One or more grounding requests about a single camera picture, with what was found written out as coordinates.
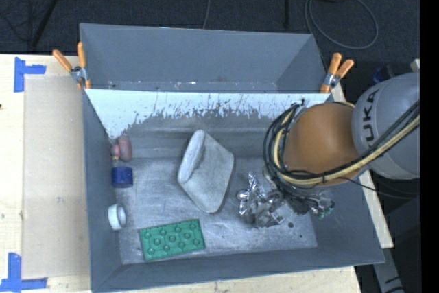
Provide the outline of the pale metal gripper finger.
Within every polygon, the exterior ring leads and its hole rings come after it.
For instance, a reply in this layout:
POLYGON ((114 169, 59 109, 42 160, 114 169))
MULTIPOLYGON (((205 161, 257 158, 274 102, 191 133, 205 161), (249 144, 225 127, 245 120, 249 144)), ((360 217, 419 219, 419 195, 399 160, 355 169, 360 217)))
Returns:
POLYGON ((274 214, 264 215, 256 219, 256 227, 268 228, 271 226, 278 226, 284 223, 284 221, 285 218, 281 215, 274 215, 274 214))

